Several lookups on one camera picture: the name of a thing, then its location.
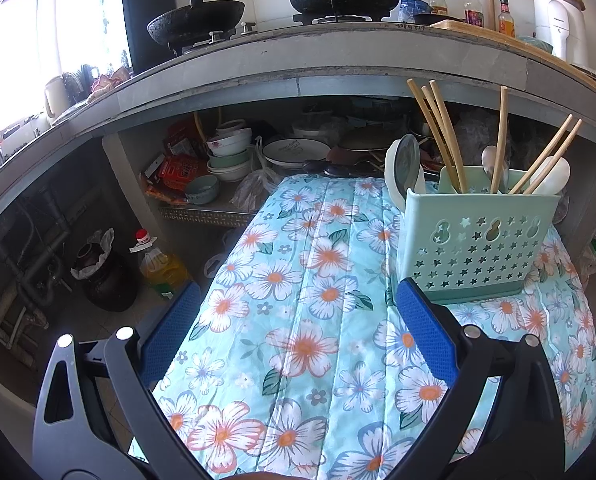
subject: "floral tablecloth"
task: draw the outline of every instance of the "floral tablecloth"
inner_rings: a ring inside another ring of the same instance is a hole
[[[393,305],[399,219],[383,180],[306,176],[255,216],[153,392],[214,478],[377,480],[409,450],[447,387]],[[556,230],[523,294],[449,308],[492,337],[540,338],[572,464],[596,432],[596,336]],[[457,456],[475,448],[496,390],[489,379]],[[130,453],[144,457],[136,441]]]

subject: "white kettle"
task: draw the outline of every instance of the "white kettle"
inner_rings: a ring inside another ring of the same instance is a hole
[[[62,81],[62,76],[49,80],[44,86],[44,110],[47,112],[49,122],[54,124],[56,119],[69,108],[69,96]]]

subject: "wooden cutting board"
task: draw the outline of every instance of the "wooden cutting board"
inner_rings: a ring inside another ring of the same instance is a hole
[[[486,40],[502,43],[506,46],[511,46],[517,50],[521,50],[524,53],[526,53],[527,57],[537,57],[540,60],[557,66],[559,69],[563,70],[574,79],[582,81],[596,90],[596,82],[589,76],[587,76],[585,73],[580,72],[574,66],[568,64],[565,61],[562,61],[559,57],[552,56],[551,54],[545,52],[537,46],[524,43],[524,41],[516,40],[515,38],[511,38],[505,34],[500,34],[495,30],[476,27],[476,25],[469,25],[468,23],[463,22],[454,22],[453,20],[444,20],[442,22],[438,22],[431,25],[431,27],[442,28],[444,30],[452,30],[454,32],[461,32],[463,34],[469,34],[470,36],[476,36],[478,38],[484,38]]]

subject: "white plate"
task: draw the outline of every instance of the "white plate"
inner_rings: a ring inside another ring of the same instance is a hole
[[[324,142],[312,139],[283,139],[267,144],[265,158],[281,168],[299,170],[305,160],[323,160],[329,152]]]

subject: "black frying pan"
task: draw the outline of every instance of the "black frying pan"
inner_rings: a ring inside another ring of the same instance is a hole
[[[153,20],[147,30],[153,41],[161,45],[191,46],[209,40],[212,31],[232,30],[244,12],[245,4],[235,0],[191,0],[191,5],[170,10]]]

